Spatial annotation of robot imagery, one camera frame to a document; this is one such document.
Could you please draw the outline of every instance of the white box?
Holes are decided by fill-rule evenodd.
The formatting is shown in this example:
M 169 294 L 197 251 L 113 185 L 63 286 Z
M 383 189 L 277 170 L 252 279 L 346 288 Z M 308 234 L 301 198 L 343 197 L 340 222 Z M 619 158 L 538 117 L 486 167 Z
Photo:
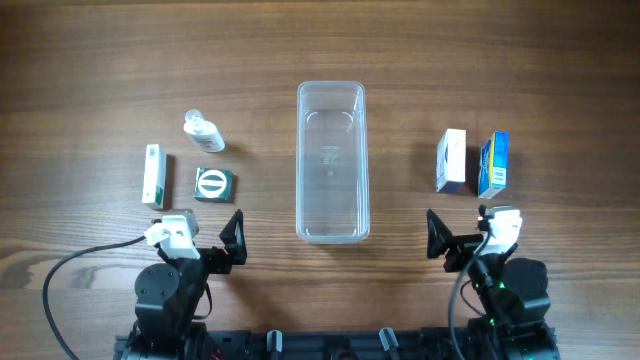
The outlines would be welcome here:
M 447 129 L 438 144 L 436 192 L 455 193 L 465 180 L 467 131 Z
M 158 210 L 164 207 L 166 173 L 167 154 L 158 144 L 147 145 L 142 203 L 152 209 Z

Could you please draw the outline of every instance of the small cardboard box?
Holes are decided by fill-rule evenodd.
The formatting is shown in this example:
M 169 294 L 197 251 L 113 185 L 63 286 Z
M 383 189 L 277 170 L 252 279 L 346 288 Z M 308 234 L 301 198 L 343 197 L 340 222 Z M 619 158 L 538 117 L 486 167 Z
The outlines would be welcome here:
M 438 144 L 436 192 L 455 193 L 465 180 L 467 131 L 447 129 Z
M 496 131 L 480 152 L 478 197 L 491 199 L 507 187 L 509 133 Z
M 160 145 L 147 145 L 144 162 L 144 183 L 142 185 L 142 203 L 159 210 L 164 207 L 164 189 L 167 174 L 167 154 Z
M 198 168 L 193 197 L 200 201 L 231 202 L 233 174 L 229 170 Z

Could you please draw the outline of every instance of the logo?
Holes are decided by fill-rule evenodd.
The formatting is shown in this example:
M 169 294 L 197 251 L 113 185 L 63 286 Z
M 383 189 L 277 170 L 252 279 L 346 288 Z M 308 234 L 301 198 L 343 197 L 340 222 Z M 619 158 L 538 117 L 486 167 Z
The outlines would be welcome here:
M 198 180 L 198 190 L 208 198 L 219 197 L 227 187 L 227 178 L 220 170 L 207 170 Z
M 482 148 L 482 162 L 481 162 L 481 166 L 480 166 L 480 174 L 482 174 L 482 176 L 488 176 L 489 175 L 489 149 L 491 148 L 491 140 L 489 140 L 489 145 L 485 145 L 484 148 Z

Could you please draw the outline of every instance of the bottle cap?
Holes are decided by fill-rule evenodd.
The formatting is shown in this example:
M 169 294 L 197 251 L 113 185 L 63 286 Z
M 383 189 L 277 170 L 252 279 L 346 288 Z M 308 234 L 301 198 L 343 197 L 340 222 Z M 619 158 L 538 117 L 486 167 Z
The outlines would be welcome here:
M 186 122 L 191 122 L 194 128 L 202 127 L 204 124 L 204 117 L 202 117 L 202 113 L 196 109 L 191 109 L 184 114 L 184 120 Z

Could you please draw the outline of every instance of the blue box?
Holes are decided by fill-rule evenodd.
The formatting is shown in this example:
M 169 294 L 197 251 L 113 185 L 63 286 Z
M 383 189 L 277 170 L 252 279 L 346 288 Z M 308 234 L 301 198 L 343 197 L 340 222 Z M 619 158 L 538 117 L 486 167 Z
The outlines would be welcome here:
M 496 131 L 480 152 L 478 197 L 491 199 L 507 187 L 509 133 Z

